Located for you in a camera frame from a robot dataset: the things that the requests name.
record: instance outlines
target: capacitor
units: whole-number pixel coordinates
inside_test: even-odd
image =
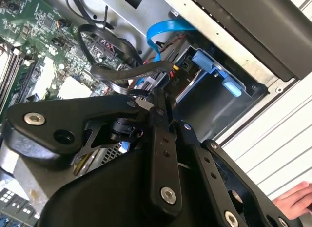
[[[59,68],[60,70],[64,70],[64,69],[65,69],[65,65],[61,63],[61,64],[58,66],[58,68]]]

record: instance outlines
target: black plastic cover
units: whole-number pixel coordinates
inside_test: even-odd
[[[312,70],[312,23],[290,0],[196,0],[283,81]]]

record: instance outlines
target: green circuit board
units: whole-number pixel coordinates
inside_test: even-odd
[[[53,76],[49,76],[51,81],[46,83],[46,93],[44,96],[41,93],[40,100],[62,98],[58,96],[59,90],[68,77],[90,89],[91,96],[111,93],[108,87],[89,73],[90,65],[76,41],[78,27],[68,21],[68,26],[61,33],[57,27],[59,19],[66,18],[44,0],[0,0],[0,37],[25,55],[25,62],[14,74],[14,80],[11,80],[11,88],[0,112],[0,121],[10,105],[24,102],[25,98],[34,94],[36,83],[43,78],[47,65]],[[117,71],[129,69],[106,44],[94,41],[87,35],[84,38],[91,44],[90,52],[98,62]],[[26,91],[22,99],[18,98],[21,90]]]

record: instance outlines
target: blue plastic clip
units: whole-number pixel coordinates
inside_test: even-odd
[[[227,90],[229,90],[236,98],[242,95],[243,87],[227,72],[219,70],[214,65],[214,61],[207,57],[207,55],[205,55],[203,51],[198,50],[193,56],[192,61],[209,74],[212,74],[213,72],[218,72],[220,76],[224,78],[224,80],[222,81],[222,85]]]

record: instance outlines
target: red wire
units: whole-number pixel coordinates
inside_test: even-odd
[[[181,40],[181,39],[184,38],[184,37],[185,37],[185,34],[183,34],[183,35],[177,37],[177,38],[174,39],[172,42],[170,42],[169,44],[167,44],[166,46],[164,46],[164,47],[160,50],[160,52],[161,52],[161,53],[164,52],[166,49],[168,49],[170,46],[172,46],[172,45],[175,44],[178,40]],[[143,64],[147,64],[147,63],[151,62],[155,57],[156,57],[156,56],[150,57],[150,58],[147,59]]]

